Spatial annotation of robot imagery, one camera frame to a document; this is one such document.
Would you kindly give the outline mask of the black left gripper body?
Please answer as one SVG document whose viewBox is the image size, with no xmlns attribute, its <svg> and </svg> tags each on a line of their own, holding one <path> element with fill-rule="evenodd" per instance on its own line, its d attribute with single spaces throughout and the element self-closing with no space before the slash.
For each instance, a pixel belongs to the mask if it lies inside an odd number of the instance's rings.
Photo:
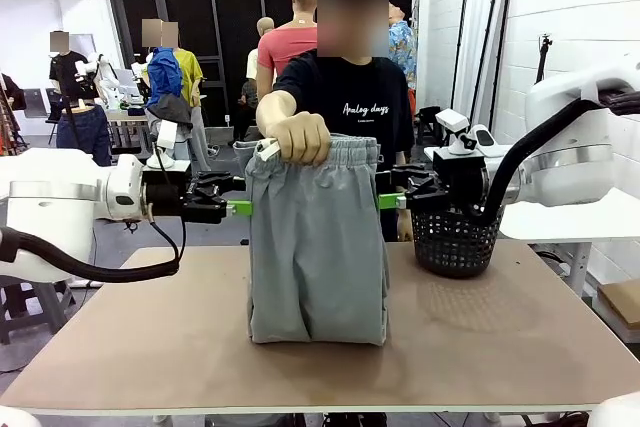
<svg viewBox="0 0 640 427">
<path fill-rule="evenodd" d="M 181 192 L 172 184 L 145 184 L 144 206 L 152 217 L 179 217 L 185 223 L 220 224 L 226 217 L 226 201 Z"/>
</svg>

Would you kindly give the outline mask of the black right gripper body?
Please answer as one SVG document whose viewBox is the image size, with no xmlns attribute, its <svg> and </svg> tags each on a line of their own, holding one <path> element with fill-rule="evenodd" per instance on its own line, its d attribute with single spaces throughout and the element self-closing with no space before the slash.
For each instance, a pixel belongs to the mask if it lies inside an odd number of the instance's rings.
<svg viewBox="0 0 640 427">
<path fill-rule="evenodd" d="M 432 177 L 407 188 L 407 207 L 415 212 L 464 210 L 480 206 L 488 193 L 488 173 L 482 158 L 431 162 Z"/>
</svg>

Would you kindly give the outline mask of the black mesh basket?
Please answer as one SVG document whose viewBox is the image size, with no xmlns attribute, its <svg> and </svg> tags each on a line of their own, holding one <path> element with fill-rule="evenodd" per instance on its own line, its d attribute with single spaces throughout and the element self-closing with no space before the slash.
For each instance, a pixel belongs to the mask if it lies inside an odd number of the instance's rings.
<svg viewBox="0 0 640 427">
<path fill-rule="evenodd" d="M 488 225 L 478 225 L 455 211 L 411 213 L 418 264 L 450 279 L 481 275 L 489 266 L 504 215 L 501 207 Z"/>
</svg>

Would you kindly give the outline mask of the grey training pants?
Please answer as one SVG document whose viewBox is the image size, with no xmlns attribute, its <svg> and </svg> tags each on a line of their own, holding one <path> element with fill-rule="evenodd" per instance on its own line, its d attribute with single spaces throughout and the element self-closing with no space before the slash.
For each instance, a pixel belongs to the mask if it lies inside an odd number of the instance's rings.
<svg viewBox="0 0 640 427">
<path fill-rule="evenodd" d="M 234 145 L 252 204 L 250 339 L 383 345 L 389 266 L 377 141 L 334 135 L 318 166 L 285 162 L 271 145 Z"/>
</svg>

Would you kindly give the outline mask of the person's right hand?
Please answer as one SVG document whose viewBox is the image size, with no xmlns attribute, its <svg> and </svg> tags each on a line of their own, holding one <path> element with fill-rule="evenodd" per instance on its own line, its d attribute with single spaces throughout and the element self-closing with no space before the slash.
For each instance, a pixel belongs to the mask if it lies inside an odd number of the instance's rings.
<svg viewBox="0 0 640 427">
<path fill-rule="evenodd" d="M 301 112 L 277 121 L 267 128 L 266 136 L 274 138 L 283 161 L 303 165 L 319 165 L 328 156 L 331 136 L 319 114 Z"/>
</svg>

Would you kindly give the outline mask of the black step stool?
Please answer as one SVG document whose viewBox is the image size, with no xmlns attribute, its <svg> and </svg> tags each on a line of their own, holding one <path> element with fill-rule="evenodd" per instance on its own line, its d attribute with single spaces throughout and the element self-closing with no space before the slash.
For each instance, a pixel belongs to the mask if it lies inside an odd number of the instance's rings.
<svg viewBox="0 0 640 427">
<path fill-rule="evenodd" d="M 421 108 L 416 113 L 417 120 L 417 142 L 425 145 L 430 138 L 430 144 L 442 146 L 444 140 L 443 128 L 438 123 L 436 115 L 441 112 L 439 106 L 428 106 Z"/>
</svg>

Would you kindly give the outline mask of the person in black t-shirt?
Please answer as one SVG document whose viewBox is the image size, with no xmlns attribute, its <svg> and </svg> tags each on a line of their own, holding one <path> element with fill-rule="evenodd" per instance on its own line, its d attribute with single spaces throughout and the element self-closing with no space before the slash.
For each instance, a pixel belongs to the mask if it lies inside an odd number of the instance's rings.
<svg viewBox="0 0 640 427">
<path fill-rule="evenodd" d="M 388 57 L 389 0 L 318 0 L 317 47 L 289 61 L 274 91 L 319 114 L 330 136 L 372 137 L 378 167 L 414 145 L 406 77 Z"/>
</svg>

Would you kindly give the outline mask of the mannequin in floral blue shirt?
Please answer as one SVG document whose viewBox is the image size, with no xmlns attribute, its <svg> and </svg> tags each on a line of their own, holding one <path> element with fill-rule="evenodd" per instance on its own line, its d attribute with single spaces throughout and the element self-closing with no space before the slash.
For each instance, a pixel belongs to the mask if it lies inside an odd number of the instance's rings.
<svg viewBox="0 0 640 427">
<path fill-rule="evenodd" d="M 416 38 L 400 7 L 389 3 L 389 59 L 403 71 L 412 116 L 416 114 Z"/>
</svg>

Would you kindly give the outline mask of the mannequin in dark jeans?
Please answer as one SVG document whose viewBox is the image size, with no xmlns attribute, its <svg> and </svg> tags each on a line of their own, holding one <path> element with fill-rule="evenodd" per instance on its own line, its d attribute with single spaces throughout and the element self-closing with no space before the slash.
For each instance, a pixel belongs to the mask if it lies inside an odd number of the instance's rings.
<svg viewBox="0 0 640 427">
<path fill-rule="evenodd" d="M 111 140 L 104 109 L 94 106 L 82 112 L 64 112 L 58 122 L 56 147 L 77 149 L 92 156 L 101 167 L 111 165 Z"/>
</svg>

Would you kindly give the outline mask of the large white table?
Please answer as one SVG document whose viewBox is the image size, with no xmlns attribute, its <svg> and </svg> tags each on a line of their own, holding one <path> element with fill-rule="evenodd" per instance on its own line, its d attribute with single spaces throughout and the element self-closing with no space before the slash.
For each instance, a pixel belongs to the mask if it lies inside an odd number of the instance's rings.
<svg viewBox="0 0 640 427">
<path fill-rule="evenodd" d="M 640 240 L 640 200 L 613 188 L 589 204 L 545 207 L 518 202 L 505 208 L 500 234 L 547 247 L 563 258 L 568 268 L 565 281 L 580 295 L 593 243 Z"/>
</svg>

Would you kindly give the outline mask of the mannequin in red shirt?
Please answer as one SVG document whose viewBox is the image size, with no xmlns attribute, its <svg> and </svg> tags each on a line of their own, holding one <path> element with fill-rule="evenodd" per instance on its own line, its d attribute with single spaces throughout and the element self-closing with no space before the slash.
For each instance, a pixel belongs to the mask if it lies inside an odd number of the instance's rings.
<svg viewBox="0 0 640 427">
<path fill-rule="evenodd" d="M 293 17 L 288 23 L 265 33 L 257 48 L 256 87 L 258 100 L 273 90 L 278 75 L 289 61 L 317 47 L 317 0 L 291 0 Z"/>
</svg>

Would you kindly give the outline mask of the black tripod stand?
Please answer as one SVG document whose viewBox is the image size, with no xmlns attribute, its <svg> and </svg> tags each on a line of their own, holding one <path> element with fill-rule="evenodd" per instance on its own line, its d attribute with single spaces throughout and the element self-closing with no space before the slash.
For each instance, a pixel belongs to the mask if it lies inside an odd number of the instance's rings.
<svg viewBox="0 0 640 427">
<path fill-rule="evenodd" d="M 547 55 L 552 44 L 553 44 L 553 41 L 550 38 L 549 34 L 542 34 L 539 37 L 539 61 L 538 61 L 537 72 L 536 72 L 536 80 L 535 80 L 536 84 L 541 82 L 545 77 L 545 66 L 546 66 Z"/>
</svg>

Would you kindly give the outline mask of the bald mannequin in white shirt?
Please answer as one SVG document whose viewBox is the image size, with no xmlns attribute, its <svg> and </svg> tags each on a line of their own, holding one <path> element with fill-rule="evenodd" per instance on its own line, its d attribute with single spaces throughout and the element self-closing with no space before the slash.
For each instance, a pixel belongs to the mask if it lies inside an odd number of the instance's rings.
<svg viewBox="0 0 640 427">
<path fill-rule="evenodd" d="M 274 29 L 274 21 L 270 17 L 262 17 L 257 21 L 256 28 L 259 37 L 262 38 L 266 33 Z M 247 56 L 246 79 L 256 80 L 258 66 L 258 48 L 252 49 Z"/>
</svg>

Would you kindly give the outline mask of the brown cardboard box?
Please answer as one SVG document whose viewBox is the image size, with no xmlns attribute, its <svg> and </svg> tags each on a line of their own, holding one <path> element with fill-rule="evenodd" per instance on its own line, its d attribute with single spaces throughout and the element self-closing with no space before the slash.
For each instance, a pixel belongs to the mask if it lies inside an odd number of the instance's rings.
<svg viewBox="0 0 640 427">
<path fill-rule="evenodd" d="M 623 342 L 640 344 L 640 278 L 601 285 L 593 308 Z"/>
</svg>

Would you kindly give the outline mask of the black wall conduit pipes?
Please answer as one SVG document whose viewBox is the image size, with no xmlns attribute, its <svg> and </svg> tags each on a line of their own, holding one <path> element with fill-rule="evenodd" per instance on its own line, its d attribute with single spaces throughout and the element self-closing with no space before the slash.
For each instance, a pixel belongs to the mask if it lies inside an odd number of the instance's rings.
<svg viewBox="0 0 640 427">
<path fill-rule="evenodd" d="M 510 0 L 462 0 L 450 107 L 472 125 L 494 124 Z"/>
</svg>

